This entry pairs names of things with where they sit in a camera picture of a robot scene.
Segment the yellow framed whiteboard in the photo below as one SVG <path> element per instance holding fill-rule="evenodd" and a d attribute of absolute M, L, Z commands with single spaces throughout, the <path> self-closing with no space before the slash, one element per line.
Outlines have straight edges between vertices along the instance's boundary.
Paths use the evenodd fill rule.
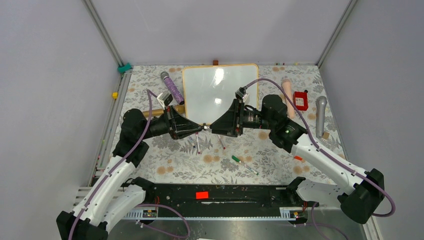
<path fill-rule="evenodd" d="M 185 116 L 210 125 L 231 106 L 235 92 L 259 78 L 256 64 L 189 66 L 182 71 Z"/>

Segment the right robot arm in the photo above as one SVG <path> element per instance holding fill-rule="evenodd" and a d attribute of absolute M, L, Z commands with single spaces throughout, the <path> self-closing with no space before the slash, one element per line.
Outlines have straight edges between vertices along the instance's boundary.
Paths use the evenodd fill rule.
<path fill-rule="evenodd" d="M 384 200 L 384 175 L 377 169 L 358 167 L 333 153 L 308 130 L 287 116 L 280 96 L 266 95 L 260 110 L 246 107 L 235 98 L 229 109 L 210 125 L 213 134 L 238 137 L 245 128 L 269 130 L 269 139 L 278 148 L 305 160 L 333 180 L 317 183 L 297 177 L 290 183 L 287 201 L 299 206 L 304 201 L 337 207 L 358 224 L 365 224 Z"/>

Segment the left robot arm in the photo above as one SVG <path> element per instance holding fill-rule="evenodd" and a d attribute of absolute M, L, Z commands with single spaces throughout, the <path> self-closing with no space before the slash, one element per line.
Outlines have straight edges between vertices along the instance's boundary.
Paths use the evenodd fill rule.
<path fill-rule="evenodd" d="M 138 184 L 113 199 L 149 150 L 144 140 L 166 134 L 179 140 L 201 130 L 202 125 L 182 116 L 174 106 L 165 107 L 159 117 L 145 117 L 136 108 L 128 110 L 106 169 L 72 211 L 62 211 L 56 218 L 61 239 L 106 240 L 114 226 L 136 205 L 148 206 L 155 200 L 154 190 Z"/>

